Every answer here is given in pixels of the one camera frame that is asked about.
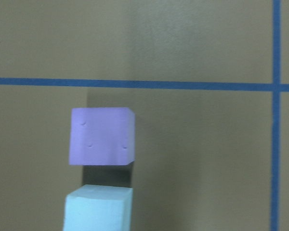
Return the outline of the light blue foam block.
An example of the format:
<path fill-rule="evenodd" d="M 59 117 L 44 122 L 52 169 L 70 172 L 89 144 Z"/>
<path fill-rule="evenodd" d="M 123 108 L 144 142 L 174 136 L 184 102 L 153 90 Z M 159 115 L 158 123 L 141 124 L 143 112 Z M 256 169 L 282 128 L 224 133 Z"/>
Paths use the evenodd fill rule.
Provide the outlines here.
<path fill-rule="evenodd" d="M 129 231 L 133 189 L 84 185 L 66 196 L 64 231 Z"/>

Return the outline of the purple foam block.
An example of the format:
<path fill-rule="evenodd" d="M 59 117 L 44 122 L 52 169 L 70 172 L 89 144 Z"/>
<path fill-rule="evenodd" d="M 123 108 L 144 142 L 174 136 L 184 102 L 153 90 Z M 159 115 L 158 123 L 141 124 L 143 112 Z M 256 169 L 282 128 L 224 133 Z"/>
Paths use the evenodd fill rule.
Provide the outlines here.
<path fill-rule="evenodd" d="M 131 109 L 72 109 L 70 165 L 125 166 L 134 161 L 135 114 Z"/>

